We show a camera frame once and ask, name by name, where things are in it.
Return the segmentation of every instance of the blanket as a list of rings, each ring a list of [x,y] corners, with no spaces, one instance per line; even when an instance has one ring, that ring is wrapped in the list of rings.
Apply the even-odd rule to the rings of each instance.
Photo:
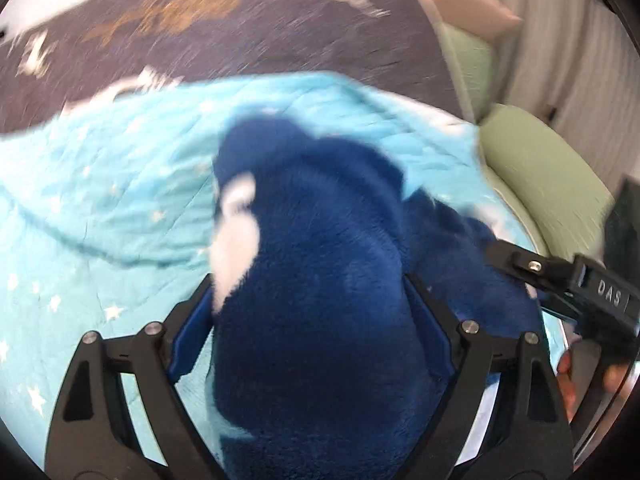
[[[404,274],[491,335],[544,334],[524,284],[485,262],[491,230],[422,189],[402,200],[375,150],[255,116],[214,173],[207,407],[230,480],[394,476],[453,375]]]
[[[462,116],[421,0],[89,0],[0,44],[0,132],[235,75],[331,70]]]
[[[209,272],[212,156],[238,117],[281,113],[314,137],[374,146],[402,169],[403,197],[423,187],[457,210],[495,210],[532,248],[482,177],[476,127],[413,106],[331,73],[244,76],[126,96],[0,141],[0,415],[35,462],[81,335],[135,333]],[[556,321],[546,323],[555,358]],[[202,387],[210,348],[177,389],[215,449]],[[131,380],[126,394],[146,455],[162,462]]]

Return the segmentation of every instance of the light green sofa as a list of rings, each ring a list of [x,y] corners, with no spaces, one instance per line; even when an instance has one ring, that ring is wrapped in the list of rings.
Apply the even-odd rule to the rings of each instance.
[[[591,253],[612,203],[604,184],[551,128],[524,110],[490,102],[495,53],[442,24],[460,91],[478,118],[485,175],[529,232],[538,251],[572,259]]]

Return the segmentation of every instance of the navy blue stuffed animal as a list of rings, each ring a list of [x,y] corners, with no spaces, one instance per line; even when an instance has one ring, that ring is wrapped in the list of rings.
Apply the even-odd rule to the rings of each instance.
[[[493,239],[357,143],[283,118],[238,123],[214,165],[214,346],[207,383],[231,480],[386,480],[451,370],[403,273],[494,335],[543,334]]]

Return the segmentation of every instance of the finger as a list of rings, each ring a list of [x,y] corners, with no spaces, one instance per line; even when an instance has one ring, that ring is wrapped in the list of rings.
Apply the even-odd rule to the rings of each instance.
[[[560,387],[560,393],[562,394],[562,400],[564,401],[566,417],[568,420],[571,420],[575,415],[575,384],[571,382],[569,375],[560,374],[558,375],[558,386]]]
[[[622,384],[628,368],[627,364],[610,366],[604,374],[604,389],[614,394]]]
[[[560,362],[558,363],[558,373],[567,374],[571,370],[571,352],[568,350],[562,354]]]

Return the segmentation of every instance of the black plastic bracket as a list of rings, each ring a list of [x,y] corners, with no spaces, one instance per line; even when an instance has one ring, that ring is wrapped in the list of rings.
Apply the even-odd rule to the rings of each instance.
[[[417,276],[407,279],[451,342],[456,375],[394,480],[568,478],[574,465],[573,441],[540,336],[529,332],[512,340],[489,336],[477,325],[470,330],[431,297]],[[463,358],[456,365],[457,344]],[[500,386],[481,455],[456,466],[490,372],[500,372]]]
[[[520,340],[489,336],[477,324],[458,322],[416,276],[407,280],[446,334],[455,373],[431,423],[394,479],[511,480],[524,472],[537,472],[547,480],[567,478],[573,465],[572,439],[539,335],[526,333]],[[207,276],[164,323],[149,323],[135,336],[83,336],[49,431],[45,471],[52,480],[226,480],[174,389],[197,357],[197,351],[182,345],[186,339],[202,339],[200,316],[209,309]],[[484,453],[456,467],[491,372],[500,372],[502,378]],[[122,373],[136,377],[167,466],[142,455]]]
[[[576,333],[597,341],[609,359],[635,360],[640,291],[633,285],[581,254],[570,263],[498,240],[487,248],[486,256],[508,276],[547,292],[542,309],[574,323]]]

